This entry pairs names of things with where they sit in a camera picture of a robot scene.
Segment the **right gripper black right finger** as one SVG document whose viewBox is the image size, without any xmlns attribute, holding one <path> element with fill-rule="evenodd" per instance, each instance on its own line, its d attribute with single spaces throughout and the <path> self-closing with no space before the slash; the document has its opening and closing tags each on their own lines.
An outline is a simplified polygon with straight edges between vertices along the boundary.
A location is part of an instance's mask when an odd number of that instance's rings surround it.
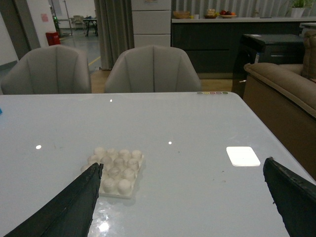
<svg viewBox="0 0 316 237">
<path fill-rule="evenodd" d="M 291 237 L 316 235 L 316 186 L 275 161 L 263 166 L 265 182 Z"/>
</svg>

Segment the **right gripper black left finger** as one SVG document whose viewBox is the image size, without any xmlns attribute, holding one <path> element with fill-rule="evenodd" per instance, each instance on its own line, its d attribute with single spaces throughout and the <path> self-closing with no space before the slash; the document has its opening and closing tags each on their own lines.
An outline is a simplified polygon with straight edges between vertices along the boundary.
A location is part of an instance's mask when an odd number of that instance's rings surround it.
<svg viewBox="0 0 316 237">
<path fill-rule="evenodd" d="M 86 237 L 101 184 L 103 165 L 94 163 L 7 237 Z"/>
</svg>

